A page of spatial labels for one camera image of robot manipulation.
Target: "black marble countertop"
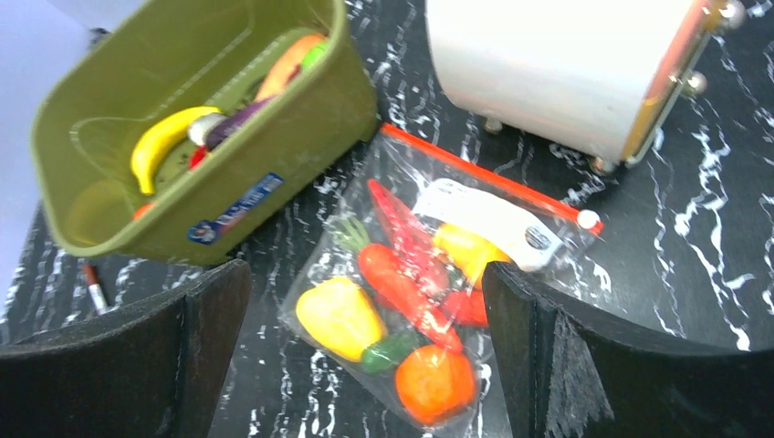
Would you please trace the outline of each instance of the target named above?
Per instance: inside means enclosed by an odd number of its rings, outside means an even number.
[[[591,173],[577,152],[523,132],[489,136],[478,117],[452,106],[434,76],[424,2],[347,3],[386,120],[601,215],[607,227],[573,267],[574,280],[563,285],[568,293],[675,336],[736,349],[774,347],[770,1],[744,2],[748,22],[714,38],[699,62],[708,91],[679,101],[645,160],[610,178]],[[277,305],[319,239],[320,220],[364,152],[365,146],[355,147],[239,248],[253,267],[255,293],[211,436],[421,435],[277,322]],[[80,262],[51,241],[38,214],[0,319],[3,343],[95,317]],[[95,264],[115,306],[202,272],[123,256]],[[486,404],[471,436],[507,436],[498,406],[497,400]]]

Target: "toy yellow pepper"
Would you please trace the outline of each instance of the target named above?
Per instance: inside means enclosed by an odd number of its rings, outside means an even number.
[[[452,224],[443,224],[438,228],[433,246],[443,251],[477,289],[481,289],[481,276],[487,263],[511,261],[484,237]]]
[[[363,351],[386,332],[371,300],[345,276],[304,292],[296,303],[296,316],[322,347],[352,362],[360,362]]]

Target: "orange toy fruit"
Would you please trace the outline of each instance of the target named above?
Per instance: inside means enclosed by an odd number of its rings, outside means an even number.
[[[434,344],[415,350],[403,361],[395,372],[395,389],[406,411],[425,426],[454,417],[478,393],[467,357]]]

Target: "white cylindrical container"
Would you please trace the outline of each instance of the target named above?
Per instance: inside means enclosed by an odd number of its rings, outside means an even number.
[[[725,6],[716,0],[426,4],[434,68],[452,103],[613,165],[635,162],[647,149]]]

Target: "red zipper strip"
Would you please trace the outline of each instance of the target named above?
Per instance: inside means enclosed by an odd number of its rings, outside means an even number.
[[[477,179],[491,184],[498,189],[503,190],[517,198],[523,199],[529,203],[536,205],[543,210],[547,210],[563,219],[566,219],[574,224],[577,223],[578,209],[570,207],[565,203],[561,203],[558,200],[540,193],[534,189],[530,189],[526,185],[519,184],[518,182],[509,180],[508,178],[498,175],[494,172],[488,171],[484,168],[478,167],[472,162],[466,162],[462,158],[454,155],[451,152],[444,151],[443,149],[434,146],[428,141],[424,141],[418,137],[409,134],[408,132],[401,130],[389,123],[382,125],[382,132],[394,137],[412,148],[418,151],[422,151],[427,155],[430,155],[437,160],[448,164],[451,167],[456,168],[459,171],[469,173]],[[599,235],[604,228],[602,221],[589,230],[594,235]]]

